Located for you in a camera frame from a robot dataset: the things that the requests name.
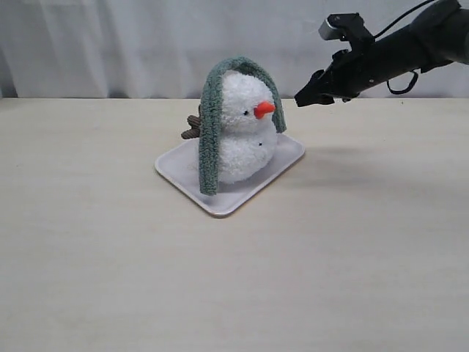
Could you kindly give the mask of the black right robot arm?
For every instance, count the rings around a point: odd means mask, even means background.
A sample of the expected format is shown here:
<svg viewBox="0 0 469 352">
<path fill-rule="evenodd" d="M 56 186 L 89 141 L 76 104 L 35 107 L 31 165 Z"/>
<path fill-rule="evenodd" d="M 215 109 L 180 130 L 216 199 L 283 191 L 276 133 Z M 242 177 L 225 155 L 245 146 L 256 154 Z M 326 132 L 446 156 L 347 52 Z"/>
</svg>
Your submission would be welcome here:
<svg viewBox="0 0 469 352">
<path fill-rule="evenodd" d="M 350 48 L 337 51 L 331 64 L 311 75 L 294 96 L 297 106 L 344 102 L 391 79 L 412 73 L 403 93 L 421 73 L 458 62 L 468 63 L 468 10 L 458 1 L 436 1 L 411 23 L 378 39 L 356 13 L 330 14 L 319 29 L 324 40 L 341 40 Z"/>
</svg>

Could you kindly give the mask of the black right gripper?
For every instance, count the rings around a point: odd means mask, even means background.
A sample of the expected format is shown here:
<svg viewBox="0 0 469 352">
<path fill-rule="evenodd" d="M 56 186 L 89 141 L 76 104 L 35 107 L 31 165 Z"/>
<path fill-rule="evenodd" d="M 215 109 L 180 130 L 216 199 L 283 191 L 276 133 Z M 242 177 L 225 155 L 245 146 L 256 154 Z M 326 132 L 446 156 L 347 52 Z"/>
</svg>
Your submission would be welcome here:
<svg viewBox="0 0 469 352">
<path fill-rule="evenodd" d="M 381 84 L 381 53 L 376 45 L 363 50 L 337 51 L 325 69 L 315 71 L 294 96 L 297 107 L 331 105 L 334 99 L 352 100 Z"/>
</svg>

